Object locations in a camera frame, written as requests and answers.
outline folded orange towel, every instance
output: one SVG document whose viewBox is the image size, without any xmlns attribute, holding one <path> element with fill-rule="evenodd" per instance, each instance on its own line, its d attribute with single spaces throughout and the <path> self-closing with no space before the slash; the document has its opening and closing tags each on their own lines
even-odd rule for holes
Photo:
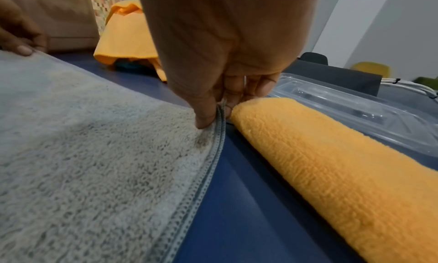
<svg viewBox="0 0 438 263">
<path fill-rule="evenodd" d="M 231 120 L 366 261 L 438 263 L 438 172 L 292 99 Z"/>
<path fill-rule="evenodd" d="M 166 81 L 140 0 L 121 1 L 111 7 L 94 58 L 108 65 L 119 58 L 139 63 L 147 60 Z"/>
</svg>

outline gray microfiber cloth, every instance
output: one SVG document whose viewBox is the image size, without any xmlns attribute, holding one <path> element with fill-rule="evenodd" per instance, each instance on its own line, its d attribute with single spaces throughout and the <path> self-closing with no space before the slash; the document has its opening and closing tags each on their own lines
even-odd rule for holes
<svg viewBox="0 0 438 263">
<path fill-rule="evenodd" d="M 171 262 L 224 141 L 193 111 L 0 51 L 0 262 Z"/>
</svg>

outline blue table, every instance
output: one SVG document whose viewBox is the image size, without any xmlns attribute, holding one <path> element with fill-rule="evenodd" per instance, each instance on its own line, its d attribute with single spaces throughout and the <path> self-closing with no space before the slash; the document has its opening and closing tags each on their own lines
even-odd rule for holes
<svg viewBox="0 0 438 263">
<path fill-rule="evenodd" d="M 187 105 L 154 72 L 119 72 L 91 53 L 59 59 L 148 96 Z M 438 116 L 438 104 L 402 89 L 379 96 Z M 399 149 L 438 170 L 438 159 Z M 227 127 L 224 150 L 176 263 L 349 263 L 364 262 L 234 129 Z"/>
</svg>

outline person's right hand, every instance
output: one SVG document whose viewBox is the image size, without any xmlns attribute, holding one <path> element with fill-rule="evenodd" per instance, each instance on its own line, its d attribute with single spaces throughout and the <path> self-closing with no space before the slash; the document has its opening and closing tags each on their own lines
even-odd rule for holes
<svg viewBox="0 0 438 263">
<path fill-rule="evenodd" d="M 47 37 L 13 0 L 0 0 L 0 47 L 22 56 L 47 51 Z"/>
<path fill-rule="evenodd" d="M 266 96 L 303 49 L 316 0 L 141 0 L 170 89 L 209 126 Z"/>
</svg>

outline yellow-orange cloth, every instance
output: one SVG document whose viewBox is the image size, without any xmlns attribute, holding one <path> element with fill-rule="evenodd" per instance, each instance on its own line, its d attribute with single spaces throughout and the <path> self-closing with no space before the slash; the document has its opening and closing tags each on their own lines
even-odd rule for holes
<svg viewBox="0 0 438 263">
<path fill-rule="evenodd" d="M 438 172 L 292 99 L 231 120 L 367 262 L 438 263 Z"/>
<path fill-rule="evenodd" d="M 144 62 L 140 60 L 147 60 L 159 78 L 167 81 L 140 0 L 121 1 L 111 7 L 94 58 L 108 65 L 119 58 L 139 63 Z"/>
</svg>

